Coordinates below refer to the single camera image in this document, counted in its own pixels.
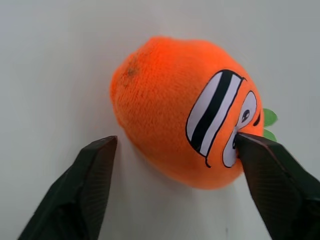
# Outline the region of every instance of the green leaf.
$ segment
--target green leaf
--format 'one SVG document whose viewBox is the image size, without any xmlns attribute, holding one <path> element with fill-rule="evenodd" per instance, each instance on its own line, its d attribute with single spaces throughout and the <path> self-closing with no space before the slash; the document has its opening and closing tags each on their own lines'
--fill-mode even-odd
<svg viewBox="0 0 320 240">
<path fill-rule="evenodd" d="M 269 139 L 269 140 L 271 140 L 271 141 L 274 141 L 274 142 L 277 141 L 276 136 L 275 136 L 272 132 L 270 132 L 270 131 L 268 131 L 268 130 L 266 130 L 266 129 L 263 131 L 263 136 L 264 136 L 266 139 Z"/>
<path fill-rule="evenodd" d="M 278 120 L 277 115 L 273 111 L 271 111 L 270 109 L 264 108 L 263 113 L 264 113 L 264 126 L 265 127 L 273 125 Z"/>
</svg>

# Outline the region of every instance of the black pupil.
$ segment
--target black pupil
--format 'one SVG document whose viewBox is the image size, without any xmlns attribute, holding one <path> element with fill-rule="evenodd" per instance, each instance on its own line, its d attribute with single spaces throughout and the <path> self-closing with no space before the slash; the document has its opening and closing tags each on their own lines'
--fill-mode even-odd
<svg viewBox="0 0 320 240">
<path fill-rule="evenodd" d="M 236 149 L 236 138 L 233 139 L 232 148 Z"/>
<path fill-rule="evenodd" d="M 242 115 L 242 120 L 241 121 L 244 122 L 245 120 L 247 120 L 249 115 L 250 115 L 249 109 L 245 110 L 243 115 Z"/>
</svg>

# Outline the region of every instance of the knitted orange fabric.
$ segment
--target knitted orange fabric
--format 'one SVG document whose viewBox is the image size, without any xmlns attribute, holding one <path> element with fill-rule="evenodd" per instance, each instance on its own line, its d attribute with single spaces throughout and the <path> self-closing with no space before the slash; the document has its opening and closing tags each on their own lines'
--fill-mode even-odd
<svg viewBox="0 0 320 240">
<path fill-rule="evenodd" d="M 263 135 L 253 81 L 208 41 L 151 38 L 115 71 L 110 96 L 117 121 L 145 158 L 195 188 L 220 188 L 242 173 L 238 131 Z"/>
</svg>

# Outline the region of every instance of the orange plush toy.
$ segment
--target orange plush toy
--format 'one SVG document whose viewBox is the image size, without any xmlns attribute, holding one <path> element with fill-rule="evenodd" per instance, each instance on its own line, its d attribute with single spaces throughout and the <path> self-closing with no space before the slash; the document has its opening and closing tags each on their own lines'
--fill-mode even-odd
<svg viewBox="0 0 320 240">
<path fill-rule="evenodd" d="M 115 71 L 110 95 L 119 124 L 144 157 L 195 188 L 230 184 L 243 171 L 236 133 L 264 132 L 250 76 L 204 40 L 151 38 Z"/>
</svg>

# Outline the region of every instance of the printed face decal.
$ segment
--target printed face decal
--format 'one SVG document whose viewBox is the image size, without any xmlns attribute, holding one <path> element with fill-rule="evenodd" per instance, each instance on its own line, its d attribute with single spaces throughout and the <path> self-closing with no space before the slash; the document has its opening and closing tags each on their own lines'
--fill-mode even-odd
<svg viewBox="0 0 320 240">
<path fill-rule="evenodd" d="M 208 168 L 211 167 L 208 163 L 211 147 L 215 141 L 219 141 L 217 134 L 236 101 L 243 81 L 246 79 L 231 70 L 225 69 L 217 72 L 203 89 L 188 116 L 185 128 L 186 137 L 192 148 L 205 158 Z M 237 159 L 236 134 L 253 120 L 256 111 L 257 99 L 250 91 L 242 104 L 236 125 L 230 133 L 226 133 L 230 137 L 222 154 L 222 162 L 225 167 L 230 168 L 235 164 Z"/>
</svg>

